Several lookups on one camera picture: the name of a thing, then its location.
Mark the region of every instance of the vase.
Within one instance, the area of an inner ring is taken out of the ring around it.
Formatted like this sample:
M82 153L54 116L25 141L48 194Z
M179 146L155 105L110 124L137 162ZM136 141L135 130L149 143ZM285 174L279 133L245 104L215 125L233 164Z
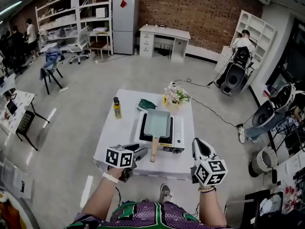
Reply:
M171 114L176 115L183 108L184 104L167 102L165 106L171 112Z

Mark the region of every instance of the portable gas stove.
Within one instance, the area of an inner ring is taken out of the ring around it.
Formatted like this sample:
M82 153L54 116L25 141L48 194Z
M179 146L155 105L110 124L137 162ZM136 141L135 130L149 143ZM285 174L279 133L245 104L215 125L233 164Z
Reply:
M147 113L141 111L137 124L137 129L134 135L134 142L144 147L152 147L153 137L144 134L145 122ZM171 129L168 138L160 138L159 145L161 149L173 153L181 153L184 150L183 141L183 118L180 116L171 115Z

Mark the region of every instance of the yellow label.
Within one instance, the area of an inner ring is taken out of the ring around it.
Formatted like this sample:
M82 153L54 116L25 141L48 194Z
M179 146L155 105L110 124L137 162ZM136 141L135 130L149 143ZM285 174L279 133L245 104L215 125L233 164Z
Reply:
M160 146L172 147L172 144L169 144L169 143L160 143Z

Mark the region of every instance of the bottle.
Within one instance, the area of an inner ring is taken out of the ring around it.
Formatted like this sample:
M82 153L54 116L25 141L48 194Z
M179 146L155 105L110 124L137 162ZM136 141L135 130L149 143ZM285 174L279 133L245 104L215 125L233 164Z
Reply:
M115 118L120 119L122 118L120 101L118 97L114 97L113 101L114 101L113 109L115 113Z

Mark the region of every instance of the desk drawer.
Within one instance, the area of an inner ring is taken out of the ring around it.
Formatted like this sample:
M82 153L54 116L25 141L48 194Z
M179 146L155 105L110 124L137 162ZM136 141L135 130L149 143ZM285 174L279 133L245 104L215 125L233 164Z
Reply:
M140 46L140 56L152 57L153 56L153 47Z
M145 47L153 46L154 34L141 32L140 46Z

